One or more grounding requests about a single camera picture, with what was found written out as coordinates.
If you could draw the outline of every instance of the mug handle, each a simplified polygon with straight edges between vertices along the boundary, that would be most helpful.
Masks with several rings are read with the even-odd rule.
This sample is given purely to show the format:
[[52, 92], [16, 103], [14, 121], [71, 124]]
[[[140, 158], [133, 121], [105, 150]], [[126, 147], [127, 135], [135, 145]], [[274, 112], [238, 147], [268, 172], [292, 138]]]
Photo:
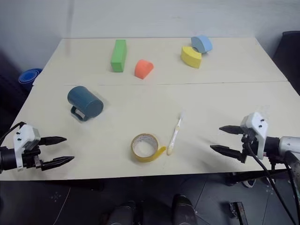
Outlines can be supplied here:
[[75, 106], [72, 106], [72, 109], [71, 109], [71, 113], [76, 116], [80, 121], [87, 121], [88, 120], [88, 117], [87, 116], [84, 116], [83, 118], [76, 113], [76, 107]]

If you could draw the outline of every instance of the blue block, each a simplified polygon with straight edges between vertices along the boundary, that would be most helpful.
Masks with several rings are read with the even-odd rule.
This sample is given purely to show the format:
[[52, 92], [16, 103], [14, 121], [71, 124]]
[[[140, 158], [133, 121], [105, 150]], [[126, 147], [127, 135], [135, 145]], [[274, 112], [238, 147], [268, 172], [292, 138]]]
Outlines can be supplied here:
[[192, 37], [192, 47], [197, 49], [200, 53], [206, 53], [212, 49], [212, 44], [208, 37], [204, 35], [199, 35]]

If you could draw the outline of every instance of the black cable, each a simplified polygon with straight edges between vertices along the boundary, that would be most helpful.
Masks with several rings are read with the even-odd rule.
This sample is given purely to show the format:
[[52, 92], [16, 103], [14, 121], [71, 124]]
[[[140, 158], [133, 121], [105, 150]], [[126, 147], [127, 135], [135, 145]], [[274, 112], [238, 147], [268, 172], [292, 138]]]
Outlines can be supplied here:
[[298, 224], [300, 225], [300, 206], [299, 206], [299, 199], [298, 199], [298, 195], [297, 195], [296, 185], [295, 185], [295, 182], [293, 179], [292, 171], [289, 168], [289, 165], [287, 163], [285, 163], [285, 166], [286, 166], [287, 172], [289, 174], [290, 182], [292, 185], [292, 192], [294, 194], [295, 204], [296, 204], [296, 208], [297, 208]]
[[276, 188], [276, 186], [275, 186], [275, 184], [274, 184], [274, 182], [273, 182], [273, 180], [272, 180], [272, 178], [271, 178], [271, 175], [270, 175], [268, 169], [264, 166], [264, 164], [263, 164], [263, 163], [257, 158], [257, 156], [254, 154], [254, 152], [253, 152], [252, 149], [251, 149], [250, 143], [247, 142], [247, 143], [245, 143], [245, 144], [246, 144], [246, 148], [247, 148], [247, 150], [249, 151], [250, 155], [255, 159], [255, 161], [256, 161], [256, 162], [263, 168], [263, 170], [266, 172], [266, 175], [267, 175], [267, 177], [269, 178], [269, 182], [270, 182], [272, 188], [274, 189], [274, 191], [275, 191], [275, 193], [276, 193], [278, 199], [280, 200], [280, 203], [282, 204], [282, 206], [283, 206], [283, 208], [285, 209], [286, 213], [289, 215], [289, 217], [290, 217], [292, 223], [296, 225], [296, 222], [295, 222], [295, 220], [293, 219], [293, 217], [292, 217], [292, 215], [291, 215], [289, 209], [288, 209], [287, 206], [285, 205], [285, 202], [283, 201], [283, 199], [282, 199], [280, 193], [278, 192], [278, 190], [277, 190], [277, 188]]
[[24, 122], [19, 122], [16, 125], [14, 125], [12, 128], [10, 128], [1, 138], [0, 138], [0, 146], [2, 145], [2, 142], [4, 141], [4, 138], [10, 133], [12, 132], [14, 129], [16, 129], [18, 126], [23, 126]]

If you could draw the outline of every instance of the green block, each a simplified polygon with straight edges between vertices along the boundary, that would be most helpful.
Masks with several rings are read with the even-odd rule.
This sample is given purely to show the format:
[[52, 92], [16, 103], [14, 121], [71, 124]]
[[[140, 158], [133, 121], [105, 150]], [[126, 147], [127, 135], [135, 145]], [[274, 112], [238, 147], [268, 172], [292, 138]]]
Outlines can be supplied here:
[[116, 40], [111, 59], [111, 66], [114, 72], [124, 71], [126, 54], [126, 40]]

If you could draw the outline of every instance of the toothbrush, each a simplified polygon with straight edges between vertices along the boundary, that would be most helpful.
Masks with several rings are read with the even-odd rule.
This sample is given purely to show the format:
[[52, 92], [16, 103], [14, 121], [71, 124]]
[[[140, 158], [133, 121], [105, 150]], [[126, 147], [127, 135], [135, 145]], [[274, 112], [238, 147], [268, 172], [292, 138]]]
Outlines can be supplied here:
[[172, 151], [173, 151], [173, 148], [174, 148], [174, 144], [175, 144], [175, 140], [176, 140], [177, 134], [179, 132], [180, 123], [181, 123], [181, 121], [183, 119], [183, 116], [184, 116], [184, 112], [181, 112], [179, 120], [178, 120], [178, 123], [177, 123], [176, 128], [175, 128], [174, 133], [173, 133], [173, 137], [171, 139], [171, 142], [170, 142], [168, 150], [167, 150], [167, 155], [171, 155], [172, 154]]

